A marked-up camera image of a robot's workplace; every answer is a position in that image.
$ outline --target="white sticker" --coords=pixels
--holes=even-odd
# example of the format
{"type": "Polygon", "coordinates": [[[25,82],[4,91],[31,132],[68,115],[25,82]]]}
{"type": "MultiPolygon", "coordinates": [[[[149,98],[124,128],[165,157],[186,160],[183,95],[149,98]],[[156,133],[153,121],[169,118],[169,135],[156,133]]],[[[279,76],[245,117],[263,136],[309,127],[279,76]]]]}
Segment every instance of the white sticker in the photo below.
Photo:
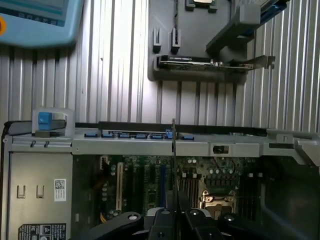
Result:
{"type": "Polygon", "coordinates": [[[54,180],[54,201],[55,202],[67,201],[67,179],[54,180]]]}

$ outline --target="metal panel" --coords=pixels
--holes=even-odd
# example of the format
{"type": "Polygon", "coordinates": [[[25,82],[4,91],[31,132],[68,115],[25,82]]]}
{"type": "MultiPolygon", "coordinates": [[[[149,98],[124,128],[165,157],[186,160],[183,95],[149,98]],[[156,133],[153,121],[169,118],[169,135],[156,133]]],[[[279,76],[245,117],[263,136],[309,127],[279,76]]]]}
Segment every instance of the metal panel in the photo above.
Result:
{"type": "Polygon", "coordinates": [[[256,32],[248,56],[276,56],[245,85],[150,82],[148,1],[86,0],[77,44],[0,47],[0,123],[33,108],[68,107],[78,122],[270,127],[319,131],[319,1],[291,0],[256,32]]]}
{"type": "Polygon", "coordinates": [[[11,154],[9,220],[4,239],[17,239],[23,224],[51,223],[65,223],[65,238],[71,237],[72,167],[71,154],[11,154]],[[56,200],[55,179],[66,179],[64,201],[56,200]]]}

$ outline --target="orange button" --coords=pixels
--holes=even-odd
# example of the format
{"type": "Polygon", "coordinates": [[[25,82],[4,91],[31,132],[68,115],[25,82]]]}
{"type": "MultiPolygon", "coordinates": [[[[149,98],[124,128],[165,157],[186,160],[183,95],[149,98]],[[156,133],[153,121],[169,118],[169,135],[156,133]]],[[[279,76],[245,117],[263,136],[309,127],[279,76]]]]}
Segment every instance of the orange button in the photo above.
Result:
{"type": "Polygon", "coordinates": [[[7,23],[5,19],[0,16],[0,36],[3,35],[7,30],[7,23]]]}

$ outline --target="screen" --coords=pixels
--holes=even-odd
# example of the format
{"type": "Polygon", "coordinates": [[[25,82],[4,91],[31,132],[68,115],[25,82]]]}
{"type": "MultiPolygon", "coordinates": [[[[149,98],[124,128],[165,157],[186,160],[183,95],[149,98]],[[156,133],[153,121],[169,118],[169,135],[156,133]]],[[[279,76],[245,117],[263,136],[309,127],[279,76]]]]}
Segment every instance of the screen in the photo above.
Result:
{"type": "Polygon", "coordinates": [[[0,13],[63,27],[69,0],[0,0],[0,13]]]}

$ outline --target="teal device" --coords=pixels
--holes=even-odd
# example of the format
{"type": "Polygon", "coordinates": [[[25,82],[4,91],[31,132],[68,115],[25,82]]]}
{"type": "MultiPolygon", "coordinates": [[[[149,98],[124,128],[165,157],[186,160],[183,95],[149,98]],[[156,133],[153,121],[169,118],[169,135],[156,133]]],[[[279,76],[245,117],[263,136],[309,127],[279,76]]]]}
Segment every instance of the teal device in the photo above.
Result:
{"type": "Polygon", "coordinates": [[[0,44],[23,48],[72,45],[84,0],[0,0],[0,44]]]}

